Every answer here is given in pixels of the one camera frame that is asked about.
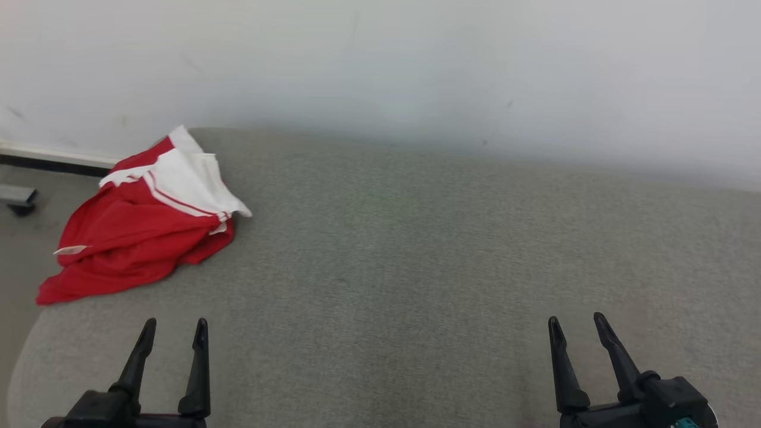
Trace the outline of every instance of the robotic arm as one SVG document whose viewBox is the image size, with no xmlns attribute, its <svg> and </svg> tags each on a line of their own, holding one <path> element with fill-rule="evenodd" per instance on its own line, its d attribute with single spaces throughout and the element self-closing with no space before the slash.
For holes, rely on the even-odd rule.
<svg viewBox="0 0 761 428">
<path fill-rule="evenodd" d="M 594 314 L 600 342 L 607 349 L 619 385 L 618 402 L 590 406 L 576 380 L 558 318 L 549 319 L 549 344 L 560 428 L 718 428 L 705 399 L 685 378 L 663 380 L 640 373 L 605 316 Z M 153 348 L 156 320 L 143 327 L 119 380 L 108 392 L 87 391 L 65 417 L 48 419 L 43 428 L 206 428 L 209 393 L 209 327 L 201 318 L 193 338 L 193 367 L 179 414 L 140 413 L 140 384 L 145 359 Z"/>
<path fill-rule="evenodd" d="M 549 319 L 549 346 L 560 428 L 717 428 L 708 400 L 685 378 L 640 373 L 605 315 L 595 312 L 600 342 L 610 355 L 619 385 L 618 402 L 590 406 L 566 352 L 558 318 Z"/>
<path fill-rule="evenodd" d="M 193 366 L 180 414 L 141 414 L 140 384 L 145 359 L 151 355 L 156 318 L 145 322 L 122 375 L 108 392 L 87 391 L 65 417 L 51 417 L 42 428 L 206 428 L 211 414 L 209 393 L 209 326 L 201 318 L 193 337 Z"/>
</svg>

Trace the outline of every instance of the caster wheel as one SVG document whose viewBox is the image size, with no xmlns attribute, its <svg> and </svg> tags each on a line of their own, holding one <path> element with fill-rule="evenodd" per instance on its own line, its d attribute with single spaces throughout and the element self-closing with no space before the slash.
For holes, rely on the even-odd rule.
<svg viewBox="0 0 761 428">
<path fill-rule="evenodd" d="M 34 211 L 34 198 L 37 197 L 37 191 L 32 191 L 32 194 L 29 195 L 29 198 L 27 199 L 27 203 L 24 205 L 14 205 L 12 203 L 8 204 L 8 208 L 13 211 L 13 213 L 17 217 L 26 217 L 30 215 Z"/>
<path fill-rule="evenodd" d="M 17 217 L 25 217 L 34 211 L 34 204 L 30 205 L 8 205 Z"/>
</svg>

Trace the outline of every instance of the floor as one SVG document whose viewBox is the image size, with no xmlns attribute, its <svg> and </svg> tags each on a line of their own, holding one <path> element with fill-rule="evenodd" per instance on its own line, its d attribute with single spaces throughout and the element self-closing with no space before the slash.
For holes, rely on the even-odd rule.
<svg viewBox="0 0 761 428">
<path fill-rule="evenodd" d="M 7 426 L 5 401 L 16 358 L 41 309 L 34 304 L 37 286 L 59 271 L 56 250 L 66 220 L 97 191 L 98 178 L 0 165 L 0 182 L 35 187 L 37 209 L 14 217 L 0 207 L 0 428 Z"/>
</svg>

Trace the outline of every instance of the teal component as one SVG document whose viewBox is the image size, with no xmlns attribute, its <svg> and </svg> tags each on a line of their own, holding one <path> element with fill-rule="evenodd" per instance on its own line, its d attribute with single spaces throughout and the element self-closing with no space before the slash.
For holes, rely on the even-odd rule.
<svg viewBox="0 0 761 428">
<path fill-rule="evenodd" d="M 677 428 L 700 428 L 697 423 L 694 423 L 692 419 L 685 417 L 677 421 Z"/>
</svg>

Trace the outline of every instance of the fabric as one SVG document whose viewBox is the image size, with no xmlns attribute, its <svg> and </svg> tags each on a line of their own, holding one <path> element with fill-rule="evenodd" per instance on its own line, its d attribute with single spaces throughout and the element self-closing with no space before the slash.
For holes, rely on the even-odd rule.
<svg viewBox="0 0 761 428">
<path fill-rule="evenodd" d="M 200 263 L 232 240 L 233 212 L 251 215 L 181 126 L 116 164 L 74 212 L 54 253 L 63 270 L 40 286 L 37 304 L 121 292 Z"/>
<path fill-rule="evenodd" d="M 616 400 L 595 311 L 640 370 L 685 376 L 721 426 L 761 420 L 761 196 L 191 133 L 254 217 L 201 265 L 45 308 L 11 380 L 11 428 L 107 390 L 150 317 L 140 401 L 176 411 L 201 316 L 209 426 L 558 426 L 551 315 L 593 403 Z"/>
</svg>

